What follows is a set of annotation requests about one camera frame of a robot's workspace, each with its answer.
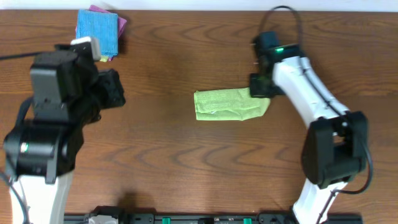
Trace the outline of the green microfiber cloth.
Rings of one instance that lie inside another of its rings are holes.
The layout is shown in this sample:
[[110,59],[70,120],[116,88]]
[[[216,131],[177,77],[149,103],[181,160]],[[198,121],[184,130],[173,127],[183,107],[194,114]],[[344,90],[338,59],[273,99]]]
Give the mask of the green microfiber cloth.
[[199,121],[244,121],[261,117],[269,98],[252,98],[249,88],[196,91],[193,95]]

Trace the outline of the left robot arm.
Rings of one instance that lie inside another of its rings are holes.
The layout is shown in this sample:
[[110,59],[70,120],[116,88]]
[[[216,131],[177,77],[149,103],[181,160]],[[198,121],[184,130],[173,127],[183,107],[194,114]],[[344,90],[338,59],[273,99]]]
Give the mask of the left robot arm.
[[125,104],[117,71],[99,71],[95,39],[36,53],[30,68],[33,95],[20,106],[4,139],[14,223],[62,223],[83,128],[101,111]]

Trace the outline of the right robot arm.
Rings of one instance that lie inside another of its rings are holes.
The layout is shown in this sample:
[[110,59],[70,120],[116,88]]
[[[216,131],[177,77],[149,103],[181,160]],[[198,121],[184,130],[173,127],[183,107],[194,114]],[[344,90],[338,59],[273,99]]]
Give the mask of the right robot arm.
[[301,155],[306,179],[292,207],[296,222],[325,223],[335,197],[371,165],[368,121],[331,94],[297,44],[256,44],[254,50],[259,71],[250,77],[251,96],[286,95],[307,127]]

